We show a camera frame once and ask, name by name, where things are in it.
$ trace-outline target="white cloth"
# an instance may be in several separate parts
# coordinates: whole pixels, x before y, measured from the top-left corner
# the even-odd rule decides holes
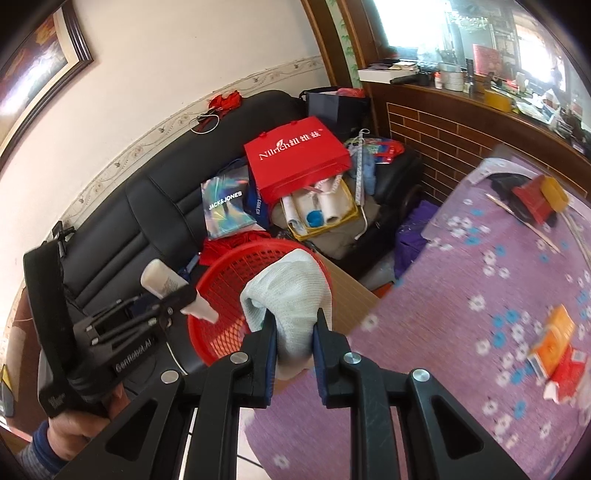
[[[312,333],[319,308],[332,330],[332,295],[318,263],[296,249],[246,284],[240,303],[251,331],[261,330],[267,309],[277,323],[275,376],[289,380],[310,365]]]

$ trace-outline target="blue gripper pad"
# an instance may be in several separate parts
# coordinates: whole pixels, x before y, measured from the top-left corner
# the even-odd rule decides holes
[[[265,367],[265,403],[271,405],[273,395],[273,384],[275,383],[275,365],[277,364],[277,329],[273,330],[273,335],[269,341],[269,355],[267,356],[267,365]]]
[[[314,354],[314,369],[316,370],[316,381],[318,382],[318,394],[322,399],[322,404],[326,405],[326,399],[328,397],[328,387],[326,385],[326,376],[324,375],[326,365],[324,363],[322,347],[320,346],[317,325],[314,325],[314,333],[312,336],[312,352]]]

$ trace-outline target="sofa backrest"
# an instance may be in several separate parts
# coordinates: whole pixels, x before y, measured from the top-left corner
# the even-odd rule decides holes
[[[67,242],[70,301],[91,314],[142,292],[140,275],[154,258],[175,270],[187,265],[207,236],[201,183],[243,156],[243,145],[260,133],[303,116],[300,100],[262,92],[244,99],[212,132],[189,131],[156,154]]]

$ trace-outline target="blue bottle cap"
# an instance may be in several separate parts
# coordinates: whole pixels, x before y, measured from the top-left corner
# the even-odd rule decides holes
[[[319,226],[324,225],[324,217],[322,217],[322,212],[320,210],[312,210],[306,215],[306,220],[308,220],[308,225],[312,228],[318,228]]]

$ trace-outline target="human hand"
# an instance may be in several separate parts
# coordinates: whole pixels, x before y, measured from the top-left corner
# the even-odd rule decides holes
[[[119,384],[113,390],[108,419],[84,411],[67,410],[60,413],[57,417],[49,419],[47,429],[49,446],[62,460],[72,460],[127,405],[129,405],[129,398],[123,389],[123,384]]]

